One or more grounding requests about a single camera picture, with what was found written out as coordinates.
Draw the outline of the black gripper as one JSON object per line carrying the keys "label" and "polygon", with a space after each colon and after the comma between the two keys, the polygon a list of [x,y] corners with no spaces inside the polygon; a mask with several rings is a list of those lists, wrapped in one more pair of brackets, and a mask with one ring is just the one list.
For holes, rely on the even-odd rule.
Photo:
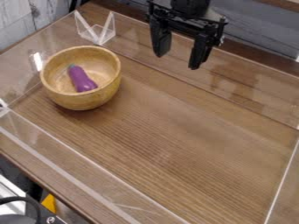
{"label": "black gripper", "polygon": [[173,31],[198,36],[189,68],[197,70],[210,57],[213,45],[223,44],[229,20],[211,8],[211,0],[147,0],[154,53],[163,57],[171,50]]}

